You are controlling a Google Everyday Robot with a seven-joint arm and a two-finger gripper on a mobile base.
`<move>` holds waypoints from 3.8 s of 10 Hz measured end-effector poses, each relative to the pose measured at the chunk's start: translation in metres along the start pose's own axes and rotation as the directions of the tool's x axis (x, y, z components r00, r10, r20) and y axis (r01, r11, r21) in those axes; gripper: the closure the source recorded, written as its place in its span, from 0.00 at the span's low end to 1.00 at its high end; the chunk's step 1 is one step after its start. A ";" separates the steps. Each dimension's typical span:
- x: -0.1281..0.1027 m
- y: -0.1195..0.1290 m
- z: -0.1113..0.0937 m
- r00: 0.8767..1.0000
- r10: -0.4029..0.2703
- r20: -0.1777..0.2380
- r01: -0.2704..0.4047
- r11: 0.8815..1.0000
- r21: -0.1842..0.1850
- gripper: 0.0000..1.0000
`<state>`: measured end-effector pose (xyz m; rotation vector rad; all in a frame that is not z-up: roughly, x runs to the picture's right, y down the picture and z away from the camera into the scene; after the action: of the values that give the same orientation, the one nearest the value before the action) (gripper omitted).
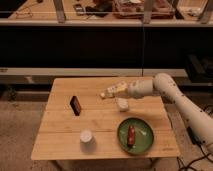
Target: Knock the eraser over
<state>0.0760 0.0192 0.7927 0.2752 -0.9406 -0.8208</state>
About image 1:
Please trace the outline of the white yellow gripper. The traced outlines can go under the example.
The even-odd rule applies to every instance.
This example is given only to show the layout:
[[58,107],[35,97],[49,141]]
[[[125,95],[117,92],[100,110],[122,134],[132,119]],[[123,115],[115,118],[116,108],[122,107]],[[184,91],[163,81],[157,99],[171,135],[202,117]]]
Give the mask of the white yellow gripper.
[[105,93],[101,93],[102,99],[113,98],[113,97],[126,97],[127,96],[128,85],[126,82],[120,82],[111,87],[108,87]]

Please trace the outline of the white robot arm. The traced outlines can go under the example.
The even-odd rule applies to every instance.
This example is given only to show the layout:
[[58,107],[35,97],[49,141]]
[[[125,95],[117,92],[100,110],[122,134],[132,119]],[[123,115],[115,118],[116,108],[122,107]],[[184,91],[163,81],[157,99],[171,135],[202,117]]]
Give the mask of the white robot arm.
[[170,75],[158,73],[147,80],[135,80],[130,83],[122,81],[107,87],[100,93],[100,97],[141,99],[154,94],[164,96],[174,103],[181,116],[213,155],[213,118],[182,93]]

